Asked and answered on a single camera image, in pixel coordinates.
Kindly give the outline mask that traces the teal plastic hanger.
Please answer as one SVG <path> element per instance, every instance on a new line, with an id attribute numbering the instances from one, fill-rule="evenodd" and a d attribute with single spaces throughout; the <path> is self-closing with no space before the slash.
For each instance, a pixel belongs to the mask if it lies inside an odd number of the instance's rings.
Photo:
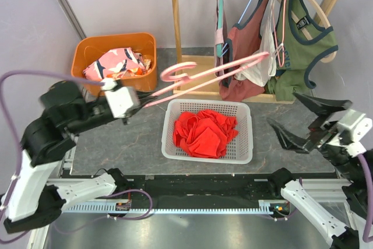
<path id="1" fill-rule="evenodd" d="M 216 56 L 221 57 L 224 45 L 224 28 L 226 27 L 226 18 L 224 12 L 224 0 L 216 0 L 216 24 L 214 34 L 214 45 Z"/>

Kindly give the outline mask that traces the red tank top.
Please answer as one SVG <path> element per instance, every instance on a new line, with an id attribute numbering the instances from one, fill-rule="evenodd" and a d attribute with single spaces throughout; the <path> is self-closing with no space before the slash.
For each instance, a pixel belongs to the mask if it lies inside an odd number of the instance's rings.
<path id="1" fill-rule="evenodd" d="M 219 159 L 238 135 L 237 118 L 213 110 L 183 112 L 174 122 L 173 143 L 190 157 Z"/>

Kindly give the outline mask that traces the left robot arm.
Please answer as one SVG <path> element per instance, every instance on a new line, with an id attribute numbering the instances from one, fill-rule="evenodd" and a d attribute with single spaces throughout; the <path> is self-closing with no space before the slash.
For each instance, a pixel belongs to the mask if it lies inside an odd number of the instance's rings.
<path id="1" fill-rule="evenodd" d="M 79 86 L 71 81 L 52 85 L 40 97 L 44 111 L 26 127 L 20 141 L 22 165 L 3 222 L 7 233 L 49 225 L 81 202 L 110 196 L 123 198 L 127 194 L 130 184 L 118 168 L 69 186 L 47 185 L 52 171 L 76 146 L 73 136 L 116 119 L 110 108 L 115 97 L 122 102 L 124 112 L 118 118 L 124 124 L 155 99 L 150 92 L 115 85 L 105 96 L 86 101 Z"/>

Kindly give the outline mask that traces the mauve tank top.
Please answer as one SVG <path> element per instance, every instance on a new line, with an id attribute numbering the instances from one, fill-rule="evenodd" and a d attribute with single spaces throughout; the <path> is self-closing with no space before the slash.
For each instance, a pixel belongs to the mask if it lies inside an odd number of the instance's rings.
<path id="1" fill-rule="evenodd" d="M 224 62 L 223 47 L 228 34 L 224 0 L 216 0 L 214 28 L 214 67 L 217 68 Z"/>

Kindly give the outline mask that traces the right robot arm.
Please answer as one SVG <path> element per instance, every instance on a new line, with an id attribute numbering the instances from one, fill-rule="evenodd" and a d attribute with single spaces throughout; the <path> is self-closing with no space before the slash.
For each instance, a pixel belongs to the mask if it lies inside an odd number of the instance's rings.
<path id="1" fill-rule="evenodd" d="M 269 176 L 268 194 L 294 206 L 330 248 L 372 248 L 372 150 L 361 143 L 372 119 L 352 110 L 349 100 L 294 96 L 317 118 L 307 138 L 268 119 L 281 147 L 302 154 L 317 150 L 342 178 L 301 181 L 281 168 Z"/>

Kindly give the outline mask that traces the pink plastic hanger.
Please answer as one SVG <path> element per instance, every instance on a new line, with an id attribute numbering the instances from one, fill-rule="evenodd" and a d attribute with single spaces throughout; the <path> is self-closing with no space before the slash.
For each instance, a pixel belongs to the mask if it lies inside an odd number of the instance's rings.
<path id="1" fill-rule="evenodd" d="M 196 73 L 192 76 L 189 76 L 187 73 L 181 73 L 178 75 L 175 75 L 177 71 L 181 71 L 184 69 L 194 69 L 197 67 L 196 62 L 182 62 L 173 66 L 170 66 L 166 68 L 161 74 L 160 79 L 163 82 L 172 82 L 172 85 L 169 85 L 161 90 L 156 91 L 151 96 L 152 97 L 159 97 L 162 94 L 165 94 L 169 91 L 174 90 L 175 88 L 183 85 L 187 85 L 189 83 L 192 83 L 194 81 L 198 81 L 205 76 L 213 75 L 214 78 L 211 80 L 207 80 L 203 83 L 200 83 L 194 87 L 191 87 L 187 90 L 184 90 L 180 93 L 173 94 L 172 96 L 168 96 L 166 98 L 155 100 L 150 102 L 149 104 L 146 104 L 144 108 L 151 107 L 158 105 L 160 103 L 170 101 L 172 99 L 176 99 L 177 97 L 183 96 L 187 93 L 193 92 L 194 90 L 200 89 L 204 86 L 210 85 L 212 83 L 217 83 L 218 81 L 221 81 L 225 78 L 234 76 L 236 73 L 239 73 L 243 70 L 246 70 L 254 65 L 257 65 L 258 63 L 262 62 L 265 58 L 269 56 L 268 52 L 260 52 L 254 55 L 250 55 L 248 57 L 244 57 L 238 60 L 235 60 L 233 62 L 229 62 L 227 64 L 223 64 L 221 66 L 217 66 L 199 73 Z"/>

